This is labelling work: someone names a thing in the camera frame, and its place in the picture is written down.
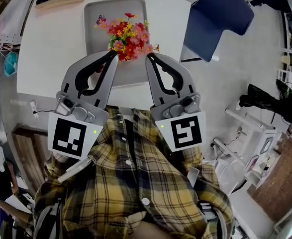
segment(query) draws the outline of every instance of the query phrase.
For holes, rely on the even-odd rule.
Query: yellow plaid shirt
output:
[[[60,184],[57,178],[74,160],[62,163],[51,156],[46,163],[49,179],[36,194],[35,222],[61,198],[67,238],[125,239],[142,220],[151,220],[174,238],[217,238],[217,222],[205,221],[200,202],[222,212],[229,238],[233,212],[214,168],[202,164],[200,149],[171,152],[150,113],[133,110],[133,156],[122,114],[113,107],[107,111],[109,119],[89,153],[92,165]],[[199,169],[194,187],[187,179],[191,167]]]

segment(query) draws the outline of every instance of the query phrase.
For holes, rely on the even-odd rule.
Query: blue chair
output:
[[[198,0],[193,3],[184,45],[199,58],[211,61],[224,30],[244,35],[249,28],[254,13],[245,0]]]

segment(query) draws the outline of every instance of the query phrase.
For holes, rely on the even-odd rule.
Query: shirt button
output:
[[[143,205],[149,205],[150,204],[150,201],[149,201],[148,198],[141,199],[141,202],[142,202]]]

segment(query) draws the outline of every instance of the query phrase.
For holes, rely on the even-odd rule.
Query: artificial flower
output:
[[[131,43],[136,44],[136,45],[140,43],[140,41],[135,37],[131,37],[130,41],[131,41]]]
[[[144,46],[144,53],[148,55],[149,53],[153,52],[154,47],[151,44],[146,44]]]
[[[141,47],[136,47],[134,49],[134,57],[139,58],[141,54],[142,54],[142,48]]]
[[[119,40],[116,40],[113,44],[114,50],[120,50],[123,46],[123,42]]]
[[[145,25],[143,23],[136,23],[136,26],[139,26],[142,31],[145,30]]]
[[[141,28],[140,28],[139,26],[136,26],[136,25],[132,27],[131,31],[132,31],[132,32],[136,32],[137,36],[141,35],[142,32],[143,32],[143,31],[141,30]]]
[[[128,18],[134,18],[135,15],[132,15],[131,13],[125,13],[125,15],[128,17]]]
[[[143,31],[142,34],[140,35],[140,39],[143,40],[144,42],[149,41],[149,36],[150,34],[147,31]]]
[[[136,60],[143,54],[149,54],[154,50],[159,51],[158,44],[149,44],[148,21],[132,24],[129,22],[130,18],[137,17],[137,15],[126,13],[126,16],[128,20],[117,18],[110,22],[99,18],[95,26],[107,31],[110,38],[110,50],[118,53],[119,60]]]
[[[117,18],[117,19],[113,20],[110,25],[111,26],[118,26],[118,25],[120,25],[120,21]]]
[[[134,53],[134,46],[132,44],[128,44],[125,48],[125,54],[127,55],[133,55]]]

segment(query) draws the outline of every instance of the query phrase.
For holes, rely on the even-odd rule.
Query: electrical socket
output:
[[[32,113],[36,112],[36,105],[35,105],[35,101],[34,100],[30,102],[30,105],[31,105],[31,108],[32,108]],[[38,114],[33,114],[33,115],[34,115],[34,117],[36,119],[38,119]]]

